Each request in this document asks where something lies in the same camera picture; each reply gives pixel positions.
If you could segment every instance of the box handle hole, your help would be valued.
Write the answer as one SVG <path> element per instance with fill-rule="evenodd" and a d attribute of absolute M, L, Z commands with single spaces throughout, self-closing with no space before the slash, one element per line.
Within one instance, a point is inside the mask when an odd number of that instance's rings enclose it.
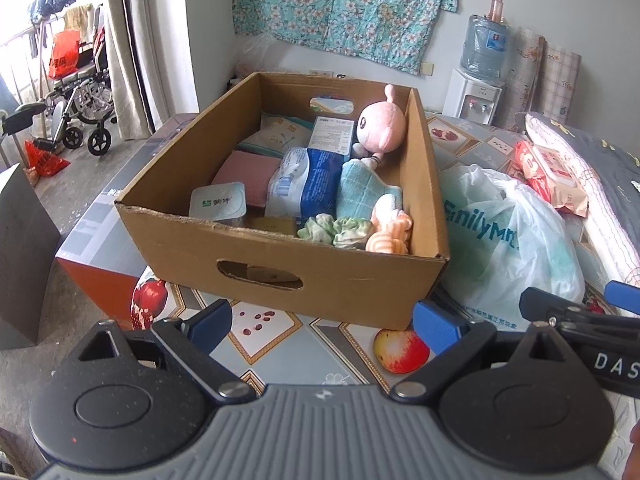
<path fill-rule="evenodd" d="M 312 97 L 309 105 L 315 112 L 324 112 L 335 115 L 351 115 L 353 114 L 354 109 L 353 101 L 327 96 Z"/>
<path fill-rule="evenodd" d="M 228 260 L 218 260 L 218 270 L 228 278 L 242 282 L 258 283 L 259 285 L 274 286 L 284 290 L 302 288 L 302 280 L 286 270 L 271 269 L 270 267 L 252 266 Z"/>

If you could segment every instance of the orange plastic bag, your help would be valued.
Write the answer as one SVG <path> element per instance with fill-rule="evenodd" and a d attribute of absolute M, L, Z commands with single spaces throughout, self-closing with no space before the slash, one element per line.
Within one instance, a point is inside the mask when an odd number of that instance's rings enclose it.
<path fill-rule="evenodd" d="M 30 140 L 24 141 L 24 147 L 29 159 L 29 167 L 35 168 L 40 176 L 54 176 L 60 170 L 64 170 L 71 162 L 53 153 L 39 150 Z"/>
<path fill-rule="evenodd" d="M 80 49 L 80 31 L 70 28 L 53 37 L 53 49 L 49 60 L 49 77 L 60 79 L 77 70 Z"/>

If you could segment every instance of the gray box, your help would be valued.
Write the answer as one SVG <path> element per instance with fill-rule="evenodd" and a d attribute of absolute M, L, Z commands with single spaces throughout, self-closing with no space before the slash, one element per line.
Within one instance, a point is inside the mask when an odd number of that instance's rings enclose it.
<path fill-rule="evenodd" d="M 17 164 L 0 173 L 0 350 L 33 346 L 60 232 Z"/>

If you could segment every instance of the white curtain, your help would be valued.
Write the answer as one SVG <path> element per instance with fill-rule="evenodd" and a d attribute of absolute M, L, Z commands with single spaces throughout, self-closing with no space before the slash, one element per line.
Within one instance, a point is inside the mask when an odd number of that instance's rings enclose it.
<path fill-rule="evenodd" d="M 169 118 L 148 19 L 148 0 L 107 0 L 106 41 L 120 137 L 144 139 Z"/>

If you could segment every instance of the plush toy head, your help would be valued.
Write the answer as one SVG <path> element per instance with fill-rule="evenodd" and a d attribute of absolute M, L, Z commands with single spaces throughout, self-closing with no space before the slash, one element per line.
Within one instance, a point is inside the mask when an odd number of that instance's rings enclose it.
<path fill-rule="evenodd" d="M 358 142 L 371 153 L 389 153 L 404 140 L 406 121 L 398 105 L 394 103 L 396 91 L 393 85 L 385 87 L 386 101 L 373 103 L 361 113 L 356 125 Z"/>

